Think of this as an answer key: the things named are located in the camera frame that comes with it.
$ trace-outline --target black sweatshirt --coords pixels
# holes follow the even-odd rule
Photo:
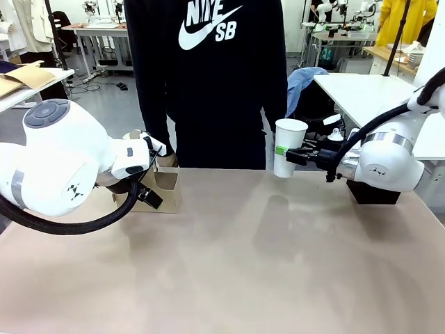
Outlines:
[[[286,114],[281,0],[126,0],[146,130],[169,144],[262,133]]]

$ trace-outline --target nike logo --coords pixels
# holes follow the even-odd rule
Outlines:
[[[203,42],[206,37],[224,20],[226,20],[230,15],[235,13],[242,6],[233,9],[224,15],[216,15],[213,21],[209,22],[204,28],[195,33],[188,33],[186,30],[186,20],[182,22],[181,30],[179,31],[179,45],[182,49],[188,51],[198,46]]]

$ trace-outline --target white paper cup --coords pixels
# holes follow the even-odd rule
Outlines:
[[[275,136],[273,173],[278,177],[292,177],[296,165],[288,162],[285,156],[277,154],[277,148],[286,150],[301,148],[308,126],[300,120],[293,119],[278,120],[275,124],[277,125],[277,134]]]

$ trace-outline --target person in yellow jacket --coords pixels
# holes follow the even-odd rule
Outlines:
[[[384,0],[380,14],[379,34],[376,47],[394,43],[401,24],[406,0]],[[419,37],[422,26],[427,24],[437,12],[435,0],[411,0],[400,43],[412,44]]]

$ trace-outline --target gray button pad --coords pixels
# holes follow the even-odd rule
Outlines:
[[[70,101],[51,99],[29,109],[24,124],[32,129],[40,129],[57,123],[70,111]]]

